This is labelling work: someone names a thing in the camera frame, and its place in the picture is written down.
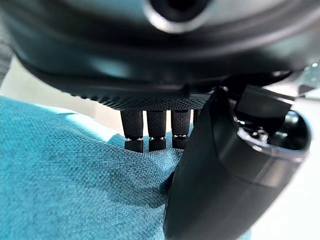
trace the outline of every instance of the black cylindrical component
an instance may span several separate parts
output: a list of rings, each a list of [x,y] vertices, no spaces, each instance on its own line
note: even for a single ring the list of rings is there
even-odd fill
[[[166,111],[147,111],[149,152],[166,149]]]
[[[191,110],[171,111],[172,147],[184,149],[188,141]]]
[[[305,120],[290,111],[283,122],[268,142],[252,138],[237,123],[227,94],[218,89],[203,107],[175,169],[165,238],[235,240],[247,231],[309,151]]]
[[[124,136],[127,138],[124,148],[143,153],[144,144],[141,138],[144,134],[144,118],[142,111],[121,111],[120,113]]]

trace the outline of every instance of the woven fabric texture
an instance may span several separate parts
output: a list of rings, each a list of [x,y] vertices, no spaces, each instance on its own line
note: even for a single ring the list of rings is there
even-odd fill
[[[124,140],[71,110],[0,97],[1,239],[164,239],[165,183],[183,151],[170,133],[150,153]]]

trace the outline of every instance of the teal fabric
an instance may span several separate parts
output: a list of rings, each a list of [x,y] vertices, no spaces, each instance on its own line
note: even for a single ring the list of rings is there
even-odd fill
[[[170,138],[136,153],[87,116],[0,97],[1,239],[164,239]]]

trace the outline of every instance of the black plastic housing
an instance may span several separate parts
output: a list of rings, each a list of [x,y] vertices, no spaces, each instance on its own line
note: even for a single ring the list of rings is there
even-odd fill
[[[97,1],[4,0],[0,11],[31,73],[121,111],[201,109],[206,99],[200,94],[227,76],[300,71],[320,57],[318,0],[282,0],[239,19],[232,17],[240,9],[219,8],[223,0],[195,0],[195,6],[213,2],[212,8],[201,25],[182,34],[150,23],[149,0],[99,2],[91,9]]]
[[[217,90],[201,110],[166,203],[167,240],[235,240],[264,213],[308,154],[311,133],[290,111],[282,136],[263,143],[238,124]]]

